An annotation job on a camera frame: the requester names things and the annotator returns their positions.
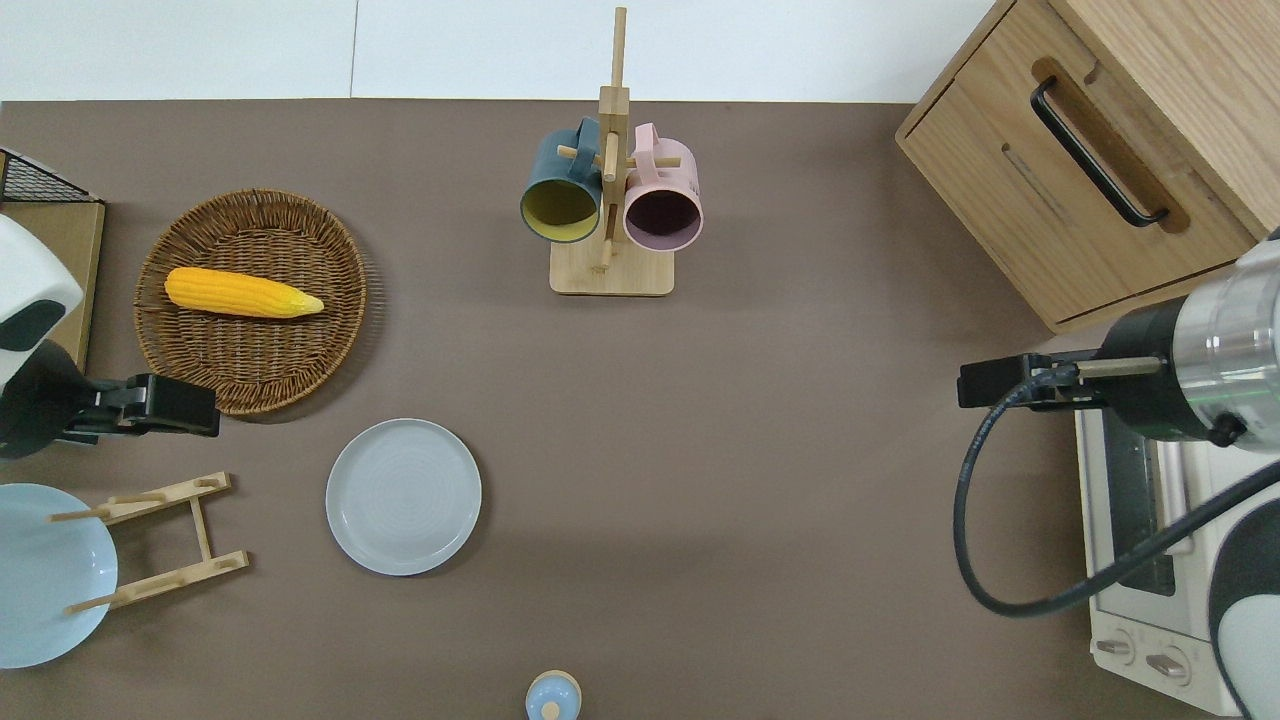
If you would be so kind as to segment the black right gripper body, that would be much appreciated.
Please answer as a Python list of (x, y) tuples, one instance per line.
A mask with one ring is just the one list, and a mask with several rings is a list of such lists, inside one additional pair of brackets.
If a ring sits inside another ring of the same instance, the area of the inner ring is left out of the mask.
[(957, 406), (992, 407), (1037, 372), (1052, 366), (1053, 359), (1043, 354), (1018, 354), (963, 364), (957, 373)]

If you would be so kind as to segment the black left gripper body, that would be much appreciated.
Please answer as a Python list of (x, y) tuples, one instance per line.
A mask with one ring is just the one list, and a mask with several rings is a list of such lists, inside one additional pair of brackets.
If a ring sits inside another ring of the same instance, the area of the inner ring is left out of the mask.
[(165, 375), (138, 374), (125, 382), (122, 425), (140, 433), (218, 437), (221, 414), (214, 389)]

